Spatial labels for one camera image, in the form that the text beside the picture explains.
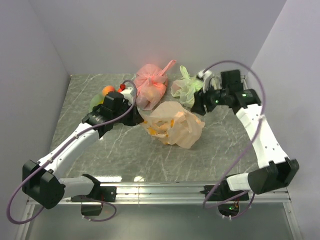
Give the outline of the orange plastic bag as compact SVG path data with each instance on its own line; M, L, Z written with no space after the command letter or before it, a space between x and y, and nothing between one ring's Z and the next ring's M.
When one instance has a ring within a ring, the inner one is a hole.
M140 124L151 136L164 145L190 149L200 139L205 123L177 101L165 101L150 114L139 111Z

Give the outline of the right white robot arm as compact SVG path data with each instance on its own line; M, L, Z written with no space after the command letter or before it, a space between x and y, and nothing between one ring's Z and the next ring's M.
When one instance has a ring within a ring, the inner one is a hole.
M217 106L227 106L242 123L253 147L258 169L249 173L226 175L220 184L220 194L233 199L238 191L252 191L259 195L286 188L300 166L278 143L266 117L262 102L254 89L245 89L238 69L221 72L217 86L210 70L201 70L196 79L203 87L194 93L193 113L205 115Z

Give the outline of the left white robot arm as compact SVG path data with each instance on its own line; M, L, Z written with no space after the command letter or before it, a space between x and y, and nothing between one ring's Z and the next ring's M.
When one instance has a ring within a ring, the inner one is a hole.
M46 209L52 209L60 200L69 197L101 200L101 183L95 177L83 174L65 178L64 175L84 150L101 139L115 124L133 127L143 122L134 103L135 96L132 87L121 92L109 92L103 103L93 107L56 149L37 162L28 160L22 167L22 191Z

